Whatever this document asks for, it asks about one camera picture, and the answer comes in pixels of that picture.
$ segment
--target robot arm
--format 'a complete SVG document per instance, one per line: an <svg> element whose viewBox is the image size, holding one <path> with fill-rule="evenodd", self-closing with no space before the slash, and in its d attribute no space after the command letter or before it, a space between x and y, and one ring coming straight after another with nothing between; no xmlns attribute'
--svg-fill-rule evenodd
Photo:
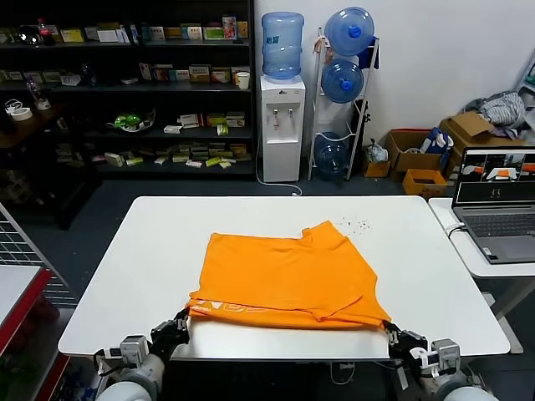
<svg viewBox="0 0 535 401"><path fill-rule="evenodd" d="M118 383L108 387L97 401L156 401L161 392L163 374L175 348L190 341L187 331L188 309L178 312L173 320L163 322L150 332L152 345L143 336L128 336L118 348L100 350L100 376L122 369ZM389 356L398 363L401 387L408 387L404 366L410 368L425 396L440 401L497 401L481 388L474 387L461 371L461 351L450 339L431 343L415 332L400 330L384 322L389 338ZM104 360L120 362L103 372Z"/></svg>
<svg viewBox="0 0 535 401"><path fill-rule="evenodd" d="M105 376L118 368L122 368L118 383L108 387L98 401L156 401L161 392L166 364L175 348L190 342L187 331L189 310L178 312L173 320L163 322L152 329L150 337L152 345L144 336L128 336L119 348L100 350L97 356L100 361L99 374ZM104 373L104 361L117 359L120 365Z"/></svg>
<svg viewBox="0 0 535 401"><path fill-rule="evenodd" d="M400 330L394 323L384 322L389 338L389 356L401 361L397 373L402 390L408 387L404 365L425 396L444 401L498 401L482 388L474 387L461 371L461 350L449 338L437 340L428 348L427 339L415 332Z"/></svg>

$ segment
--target water cooler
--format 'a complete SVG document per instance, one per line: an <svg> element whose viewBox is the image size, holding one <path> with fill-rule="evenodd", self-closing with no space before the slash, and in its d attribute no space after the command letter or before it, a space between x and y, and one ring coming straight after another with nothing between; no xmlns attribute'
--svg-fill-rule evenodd
<svg viewBox="0 0 535 401"><path fill-rule="evenodd" d="M299 180L305 88L293 79L260 78L264 181Z"/></svg>
<svg viewBox="0 0 535 401"><path fill-rule="evenodd" d="M298 13L262 16L265 75L260 87L266 182L299 180L305 92L299 76L303 25L304 17Z"/></svg>

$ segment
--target folded shirt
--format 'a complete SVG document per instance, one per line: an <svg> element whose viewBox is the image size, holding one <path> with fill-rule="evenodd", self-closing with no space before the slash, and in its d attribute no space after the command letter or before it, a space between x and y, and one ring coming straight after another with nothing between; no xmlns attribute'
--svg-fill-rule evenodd
<svg viewBox="0 0 535 401"><path fill-rule="evenodd" d="M377 276L325 221L303 238L212 234L192 316L284 328L382 328Z"/></svg>

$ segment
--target laptop screen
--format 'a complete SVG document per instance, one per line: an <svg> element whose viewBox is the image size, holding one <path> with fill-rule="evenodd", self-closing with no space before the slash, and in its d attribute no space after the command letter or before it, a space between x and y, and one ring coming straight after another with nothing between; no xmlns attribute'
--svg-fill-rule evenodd
<svg viewBox="0 0 535 401"><path fill-rule="evenodd" d="M535 203L535 148L466 149L455 206Z"/></svg>

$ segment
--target laptop keyboard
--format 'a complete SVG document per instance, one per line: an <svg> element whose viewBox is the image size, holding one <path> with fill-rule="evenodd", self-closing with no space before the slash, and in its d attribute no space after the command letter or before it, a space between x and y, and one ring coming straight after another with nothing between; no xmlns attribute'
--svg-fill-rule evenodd
<svg viewBox="0 0 535 401"><path fill-rule="evenodd" d="M476 236L535 236L535 213L464 216Z"/></svg>

